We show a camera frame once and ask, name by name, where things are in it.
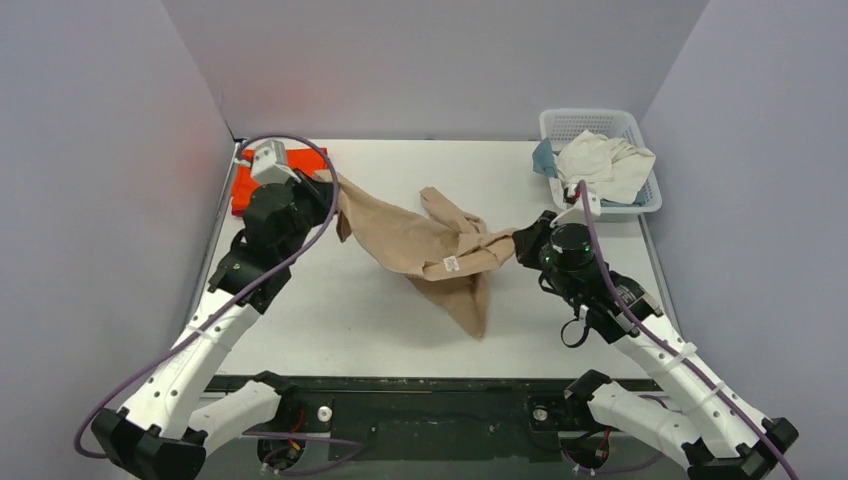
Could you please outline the beige t shirt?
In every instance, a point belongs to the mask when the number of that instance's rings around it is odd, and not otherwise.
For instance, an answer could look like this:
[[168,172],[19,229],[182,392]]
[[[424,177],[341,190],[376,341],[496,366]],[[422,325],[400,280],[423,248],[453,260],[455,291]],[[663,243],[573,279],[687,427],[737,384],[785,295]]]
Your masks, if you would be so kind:
[[340,175],[336,232],[354,238],[384,269],[405,277],[466,334],[484,337],[490,273],[516,253],[513,228],[491,232],[434,187],[419,191],[424,214],[380,200]]

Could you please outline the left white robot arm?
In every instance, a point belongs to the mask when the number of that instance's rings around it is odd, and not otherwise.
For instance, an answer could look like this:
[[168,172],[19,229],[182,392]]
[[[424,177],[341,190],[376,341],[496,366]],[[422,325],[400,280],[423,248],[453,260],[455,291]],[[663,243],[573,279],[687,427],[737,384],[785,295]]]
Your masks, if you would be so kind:
[[142,369],[142,385],[117,409],[102,407],[91,431],[105,457],[138,479],[194,479],[207,457],[250,427],[292,426],[294,388],[265,371],[205,407],[201,395],[238,340],[291,278],[290,267],[328,229],[338,175],[301,171],[259,186],[228,252],[211,275],[193,318],[161,360]]

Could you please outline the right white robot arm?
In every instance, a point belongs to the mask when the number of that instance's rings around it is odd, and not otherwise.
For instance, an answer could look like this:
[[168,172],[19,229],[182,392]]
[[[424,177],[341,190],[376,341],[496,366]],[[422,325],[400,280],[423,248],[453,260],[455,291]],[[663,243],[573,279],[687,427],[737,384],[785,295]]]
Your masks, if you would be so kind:
[[565,223],[545,211],[512,240],[517,261],[538,272],[540,288],[564,300],[586,331],[637,364],[676,407],[668,410],[589,370],[565,391],[572,425],[622,431],[673,460],[690,479],[764,479],[776,467],[797,478],[786,457],[797,428],[729,388],[660,303],[610,269],[592,223]]

